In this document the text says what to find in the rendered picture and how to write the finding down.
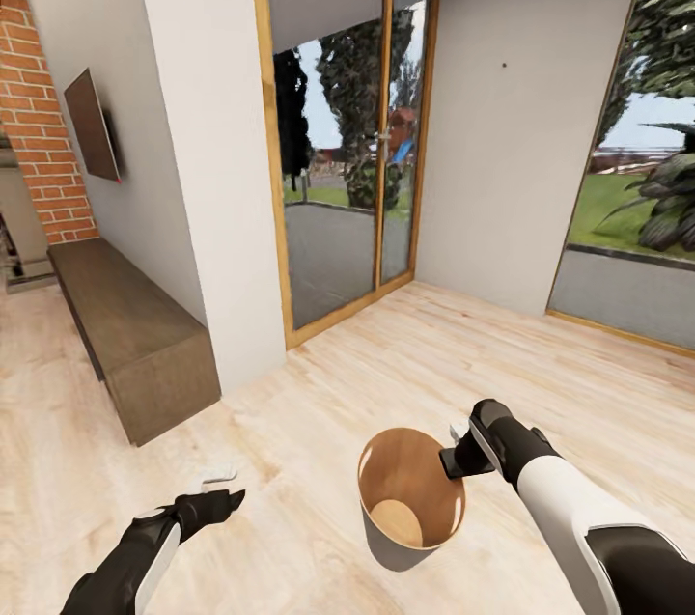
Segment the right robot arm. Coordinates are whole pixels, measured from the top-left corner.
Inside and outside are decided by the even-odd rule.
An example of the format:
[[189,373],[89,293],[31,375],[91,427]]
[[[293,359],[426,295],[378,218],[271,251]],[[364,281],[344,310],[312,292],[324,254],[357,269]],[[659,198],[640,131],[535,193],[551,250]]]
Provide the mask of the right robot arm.
[[598,487],[502,403],[450,423],[449,480],[497,470],[542,532],[585,615],[695,615],[695,563],[662,529]]

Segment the trash can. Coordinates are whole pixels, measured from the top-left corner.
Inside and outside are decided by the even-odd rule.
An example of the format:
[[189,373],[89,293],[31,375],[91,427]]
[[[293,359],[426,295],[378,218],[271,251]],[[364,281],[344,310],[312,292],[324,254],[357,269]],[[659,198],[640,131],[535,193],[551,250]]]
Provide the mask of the trash can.
[[430,434],[393,427],[373,436],[357,466],[368,546],[376,561],[403,573],[450,542],[462,527],[463,477],[449,480],[439,458],[446,449]]

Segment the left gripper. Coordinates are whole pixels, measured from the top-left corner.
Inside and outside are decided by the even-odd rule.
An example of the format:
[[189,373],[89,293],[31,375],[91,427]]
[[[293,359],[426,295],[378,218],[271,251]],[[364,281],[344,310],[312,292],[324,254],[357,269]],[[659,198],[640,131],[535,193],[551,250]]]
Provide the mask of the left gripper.
[[198,532],[206,525],[224,523],[229,515],[237,510],[245,498],[245,490],[239,490],[230,494],[229,489],[210,490],[207,494],[192,494],[191,496],[179,496],[176,503],[187,503],[195,513],[193,532]]

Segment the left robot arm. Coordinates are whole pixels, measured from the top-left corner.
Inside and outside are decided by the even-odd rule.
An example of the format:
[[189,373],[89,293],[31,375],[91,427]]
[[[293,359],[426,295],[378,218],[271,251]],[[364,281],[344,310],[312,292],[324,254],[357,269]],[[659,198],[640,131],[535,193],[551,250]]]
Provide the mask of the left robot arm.
[[192,469],[186,494],[174,504],[133,519],[119,546],[93,573],[86,573],[60,615],[142,615],[179,545],[206,525],[224,523],[245,498],[245,490],[209,490],[206,484],[233,481],[233,465]]

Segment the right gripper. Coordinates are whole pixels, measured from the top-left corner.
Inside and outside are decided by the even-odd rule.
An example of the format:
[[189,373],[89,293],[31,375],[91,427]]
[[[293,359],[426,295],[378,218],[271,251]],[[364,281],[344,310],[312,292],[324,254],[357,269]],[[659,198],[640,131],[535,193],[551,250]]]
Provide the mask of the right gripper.
[[464,438],[461,439],[458,446],[441,449],[438,454],[449,480],[492,473],[496,470],[491,460],[479,461],[470,456],[465,447]]

